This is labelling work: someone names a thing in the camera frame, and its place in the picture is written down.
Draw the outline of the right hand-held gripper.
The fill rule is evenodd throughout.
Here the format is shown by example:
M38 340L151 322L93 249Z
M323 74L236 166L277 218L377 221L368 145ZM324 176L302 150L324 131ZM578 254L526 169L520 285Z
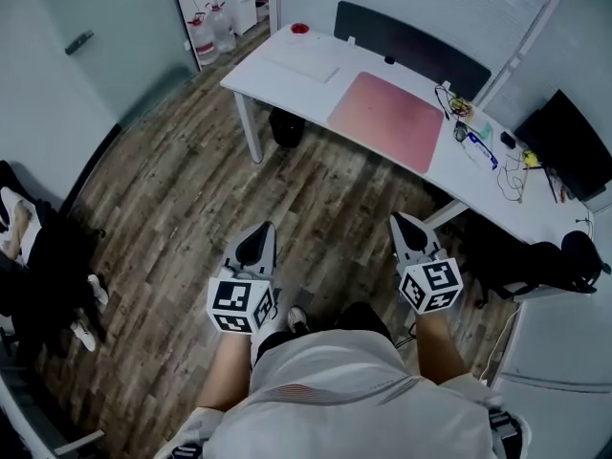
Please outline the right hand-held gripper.
M417 315L425 315L452 306L461 294L464 283L454 257L441 249L434 229L418 220L409 220L395 211L389 218L392 248L400 277L397 298ZM410 237L413 226L415 233ZM410 260L412 251L420 252Z

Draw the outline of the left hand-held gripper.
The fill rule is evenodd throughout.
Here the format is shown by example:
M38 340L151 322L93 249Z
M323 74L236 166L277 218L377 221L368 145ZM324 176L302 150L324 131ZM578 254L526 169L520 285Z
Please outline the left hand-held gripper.
M272 222L253 225L228 243L224 265L208 281L206 310L218 331L252 336L276 317L275 267L276 228Z

